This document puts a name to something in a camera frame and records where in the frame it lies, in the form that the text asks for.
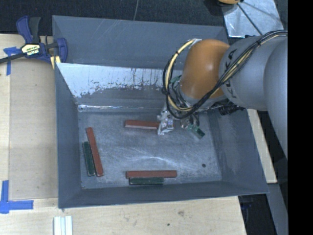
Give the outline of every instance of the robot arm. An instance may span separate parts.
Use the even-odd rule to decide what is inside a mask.
[[[193,42],[165,67],[167,110],[192,122],[198,112],[216,107],[268,111],[287,156],[287,32],[245,38],[232,46],[218,40]],[[172,78],[175,59],[190,45],[182,75]]]

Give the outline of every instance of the blue clamp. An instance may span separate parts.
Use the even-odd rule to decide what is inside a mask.
[[[34,200],[9,201],[9,181],[2,182],[0,213],[8,214],[11,210],[31,210]]]
[[[62,62],[67,59],[67,42],[65,38],[58,38],[57,44],[48,45],[46,43],[40,43],[40,37],[38,35],[38,26],[41,18],[23,16],[16,22],[16,27],[19,34],[24,38],[25,45],[21,47],[21,51],[26,58],[36,58],[47,63],[51,63],[51,55],[48,53],[48,49],[52,47],[59,48],[59,56]]]

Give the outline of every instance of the yellow clamp label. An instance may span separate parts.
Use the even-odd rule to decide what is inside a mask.
[[[22,48],[23,53],[27,53],[28,56],[39,53],[40,46],[39,45],[25,45]]]

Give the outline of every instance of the wire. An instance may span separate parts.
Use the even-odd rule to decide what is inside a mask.
[[[244,52],[236,58],[236,60],[230,65],[230,67],[224,72],[224,74],[220,77],[216,85],[210,90],[207,94],[205,94],[197,103],[195,103],[191,107],[180,107],[175,102],[174,98],[170,94],[169,83],[172,77],[173,66],[178,55],[190,44],[194,42],[194,40],[190,40],[185,43],[169,60],[168,64],[164,68],[163,72],[163,93],[166,94],[166,106],[168,111],[176,118],[182,119],[192,115],[196,110],[198,110],[216,91],[217,89],[225,84],[229,79],[231,79],[240,69],[245,65],[245,63],[249,60],[252,53],[261,45],[265,44],[267,41],[281,36],[287,35],[288,32],[285,30],[271,31],[263,35],[259,40],[252,43],[248,48],[244,50]],[[178,114],[174,113],[170,105],[178,111]]]
[[[251,20],[251,18],[249,17],[249,15],[244,11],[244,9],[240,6],[240,4],[237,4],[238,7],[241,9],[241,11],[244,13],[244,15],[246,16],[246,18],[248,18],[248,20],[250,21],[250,23],[253,25],[253,27],[258,31],[258,33],[260,35],[262,35],[262,32],[260,31],[260,29],[255,25],[255,23]]]
[[[133,21],[135,21],[135,18],[136,18],[136,15],[137,15],[138,5],[139,5],[139,0],[137,0],[137,4],[136,4],[136,9],[135,9],[135,14],[134,14]]]

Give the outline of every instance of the bin floor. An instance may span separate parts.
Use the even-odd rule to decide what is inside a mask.
[[[200,127],[205,132],[198,139],[180,127],[158,135],[157,130],[125,128],[125,120],[156,121],[153,113],[79,112],[79,139],[87,141],[86,128],[92,127],[101,158],[104,176],[88,176],[83,147],[80,146],[82,188],[124,187],[129,182],[129,170],[176,170],[176,178],[164,184],[219,181],[222,179],[216,150],[212,141],[208,115],[200,115]]]

